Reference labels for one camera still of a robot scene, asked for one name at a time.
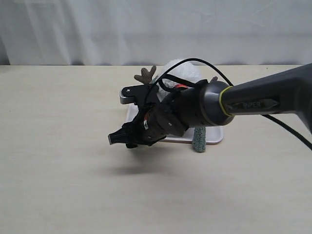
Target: stuffed toy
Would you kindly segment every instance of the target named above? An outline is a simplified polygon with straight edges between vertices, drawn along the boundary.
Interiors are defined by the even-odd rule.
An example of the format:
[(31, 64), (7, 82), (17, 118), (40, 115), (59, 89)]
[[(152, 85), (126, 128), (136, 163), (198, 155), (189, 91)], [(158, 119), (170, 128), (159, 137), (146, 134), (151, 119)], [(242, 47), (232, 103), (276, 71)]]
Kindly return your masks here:
[[(166, 65), (163, 66), (161, 72), (158, 73), (154, 79), (153, 79), (153, 76), (156, 72), (156, 66), (152, 66), (150, 71), (148, 71), (146, 68), (142, 68), (141, 69), (141, 75), (135, 75), (134, 78), (135, 78), (135, 80), (141, 82), (142, 84), (153, 83), (153, 82), (155, 82), (155, 80), (158, 79), (158, 77), (163, 75), (170, 67), (177, 64), (180, 61), (182, 61), (182, 59), (175, 59), (175, 60), (168, 62)], [(176, 77), (179, 77), (181, 79), (191, 81), (193, 83), (196, 83), (202, 79), (201, 73), (200, 73), (200, 70), (198, 69), (198, 67), (194, 66), (190, 62), (185, 62), (185, 63), (179, 65), (178, 67), (171, 70), (169, 72), (169, 74), (176, 76)], [(214, 80), (217, 80), (217, 77), (214, 77), (211, 80), (211, 82)], [(169, 88), (173, 88), (177, 85), (177, 83), (175, 83), (171, 80), (168, 80), (168, 79), (164, 79), (163, 83)], [(159, 91), (157, 94), (159, 100), (162, 101), (167, 94), (168, 94), (168, 92), (163, 90), (159, 86)], [(192, 147), (198, 153), (203, 153), (206, 151), (206, 127), (197, 127), (194, 129)]]

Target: brown antler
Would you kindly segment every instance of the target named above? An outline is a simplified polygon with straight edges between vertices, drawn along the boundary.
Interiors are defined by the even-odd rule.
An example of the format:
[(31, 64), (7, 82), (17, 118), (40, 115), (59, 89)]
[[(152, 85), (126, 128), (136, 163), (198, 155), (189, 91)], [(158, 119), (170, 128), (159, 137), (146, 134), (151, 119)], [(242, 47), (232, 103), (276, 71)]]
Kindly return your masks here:
[(143, 67), (141, 69), (141, 75), (135, 75), (135, 79), (143, 84), (149, 84), (151, 83), (155, 72), (156, 66), (152, 66), (150, 71)]

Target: yellow ring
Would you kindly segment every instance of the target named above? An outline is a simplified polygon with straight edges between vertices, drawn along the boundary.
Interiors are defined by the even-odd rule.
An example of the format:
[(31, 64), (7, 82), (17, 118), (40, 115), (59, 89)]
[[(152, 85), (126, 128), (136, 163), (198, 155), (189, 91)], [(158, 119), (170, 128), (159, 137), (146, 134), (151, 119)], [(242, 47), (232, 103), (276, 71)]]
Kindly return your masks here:
[(221, 93), (220, 93), (220, 95), (219, 95), (219, 104), (220, 104), (220, 107), (221, 107), (223, 113), (224, 113), (226, 116), (230, 116), (230, 117), (231, 117), (232, 115), (230, 115), (230, 114), (228, 114), (228, 113), (226, 112), (226, 110), (225, 110), (225, 108), (224, 108), (224, 106), (223, 106), (223, 104), (222, 104), (222, 95), (223, 95), (223, 93), (224, 93), (225, 91), (227, 91), (227, 90), (230, 89), (230, 88), (232, 88), (232, 86), (229, 86), (229, 87), (227, 87), (227, 88), (225, 88), (224, 90), (221, 91)]

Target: white curtain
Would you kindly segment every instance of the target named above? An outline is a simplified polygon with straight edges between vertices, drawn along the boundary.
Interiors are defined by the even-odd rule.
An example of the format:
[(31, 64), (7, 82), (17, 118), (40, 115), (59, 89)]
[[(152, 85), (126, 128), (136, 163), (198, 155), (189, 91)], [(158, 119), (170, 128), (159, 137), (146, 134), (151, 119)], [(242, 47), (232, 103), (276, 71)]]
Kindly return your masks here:
[(312, 62), (312, 0), (0, 0), (0, 63)]

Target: beige table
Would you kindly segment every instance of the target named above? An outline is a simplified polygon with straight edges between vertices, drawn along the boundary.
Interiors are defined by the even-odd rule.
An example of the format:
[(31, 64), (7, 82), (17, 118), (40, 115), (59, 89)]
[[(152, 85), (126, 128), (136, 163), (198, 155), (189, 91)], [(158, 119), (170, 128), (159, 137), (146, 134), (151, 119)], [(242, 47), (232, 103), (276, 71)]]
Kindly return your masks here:
[[(292, 67), (219, 68), (239, 84)], [(312, 153), (261, 116), (236, 117), (204, 154), (109, 146), (127, 111), (119, 90), (139, 72), (0, 67), (1, 234), (312, 233)]]

